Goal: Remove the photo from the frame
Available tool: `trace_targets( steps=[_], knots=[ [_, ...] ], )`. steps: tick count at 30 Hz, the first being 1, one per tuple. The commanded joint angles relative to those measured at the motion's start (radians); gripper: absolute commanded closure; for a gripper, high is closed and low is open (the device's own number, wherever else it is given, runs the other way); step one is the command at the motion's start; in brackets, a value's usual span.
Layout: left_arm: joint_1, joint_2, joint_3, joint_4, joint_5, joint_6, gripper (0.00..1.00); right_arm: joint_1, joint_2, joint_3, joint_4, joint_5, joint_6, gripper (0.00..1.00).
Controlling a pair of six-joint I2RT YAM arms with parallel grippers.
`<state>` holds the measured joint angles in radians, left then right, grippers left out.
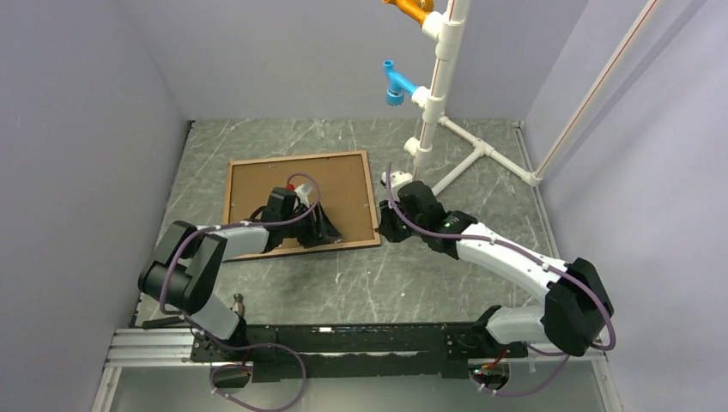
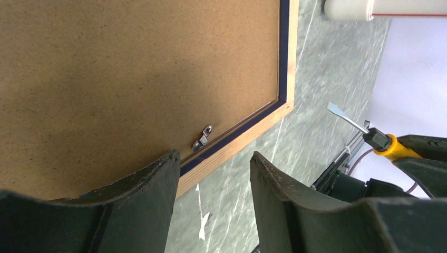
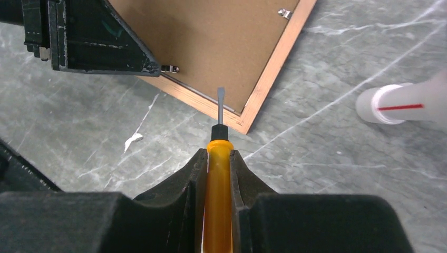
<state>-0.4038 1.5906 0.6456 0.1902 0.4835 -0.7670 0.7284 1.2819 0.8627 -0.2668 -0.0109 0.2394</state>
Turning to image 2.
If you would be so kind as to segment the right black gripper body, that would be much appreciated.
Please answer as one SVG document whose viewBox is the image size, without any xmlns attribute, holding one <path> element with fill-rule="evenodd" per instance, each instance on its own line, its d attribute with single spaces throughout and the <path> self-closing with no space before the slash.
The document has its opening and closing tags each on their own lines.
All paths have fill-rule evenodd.
<svg viewBox="0 0 447 253">
<path fill-rule="evenodd" d="M 371 178 L 364 182 L 349 176 L 346 172 L 349 158 L 350 153 L 343 150 L 310 188 L 348 203 L 369 197 L 413 197 L 401 187 L 385 181 Z"/>
</svg>

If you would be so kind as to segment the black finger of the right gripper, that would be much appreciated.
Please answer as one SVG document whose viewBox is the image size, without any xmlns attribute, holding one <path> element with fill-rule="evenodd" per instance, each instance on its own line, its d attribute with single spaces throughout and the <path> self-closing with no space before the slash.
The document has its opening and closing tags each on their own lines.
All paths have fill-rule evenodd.
<svg viewBox="0 0 447 253">
<path fill-rule="evenodd" d="M 430 198 L 446 198 L 446 162 L 405 157 L 393 165 L 413 179 Z"/>
<path fill-rule="evenodd" d="M 446 161 L 446 138 L 424 135 L 405 135 L 397 140 L 422 158 Z"/>
</svg>

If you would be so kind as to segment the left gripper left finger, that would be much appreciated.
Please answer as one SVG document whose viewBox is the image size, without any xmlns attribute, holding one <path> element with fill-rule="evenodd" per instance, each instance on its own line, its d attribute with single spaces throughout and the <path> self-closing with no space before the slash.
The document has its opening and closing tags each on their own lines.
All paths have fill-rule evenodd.
<svg viewBox="0 0 447 253">
<path fill-rule="evenodd" d="M 172 150 L 78 198 L 1 191 L 1 252 L 164 252 L 180 178 Z"/>
</svg>

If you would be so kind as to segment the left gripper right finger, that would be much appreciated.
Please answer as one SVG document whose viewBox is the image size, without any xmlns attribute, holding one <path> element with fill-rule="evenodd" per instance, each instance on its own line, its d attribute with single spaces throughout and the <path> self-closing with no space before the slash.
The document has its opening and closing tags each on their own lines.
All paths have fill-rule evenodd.
<svg viewBox="0 0 447 253">
<path fill-rule="evenodd" d="M 259 152 L 250 183 L 261 252 L 446 252 L 446 199 L 334 199 Z"/>
</svg>

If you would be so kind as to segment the yellow handled screwdriver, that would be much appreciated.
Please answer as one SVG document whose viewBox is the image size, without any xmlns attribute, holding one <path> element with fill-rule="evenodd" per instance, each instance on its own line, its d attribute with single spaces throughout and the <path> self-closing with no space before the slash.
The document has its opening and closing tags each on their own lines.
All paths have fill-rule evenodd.
<svg viewBox="0 0 447 253">
<path fill-rule="evenodd" d="M 335 104 L 328 103 L 327 110 L 359 130 L 362 133 L 363 140 L 373 148 L 375 154 L 383 156 L 390 161 L 406 157 L 421 158 L 415 151 L 401 144 L 394 135 L 385 134 L 377 128 L 368 129 L 365 126 L 361 126 Z"/>
</svg>

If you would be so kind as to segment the blue picture frame with photo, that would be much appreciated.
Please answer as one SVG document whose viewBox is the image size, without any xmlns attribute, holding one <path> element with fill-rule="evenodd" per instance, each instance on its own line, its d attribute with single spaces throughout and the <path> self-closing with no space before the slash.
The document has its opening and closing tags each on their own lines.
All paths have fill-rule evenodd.
<svg viewBox="0 0 447 253">
<path fill-rule="evenodd" d="M 294 107 L 299 1 L 1 1 L 1 188 L 76 197 L 177 149 L 183 194 Z"/>
</svg>

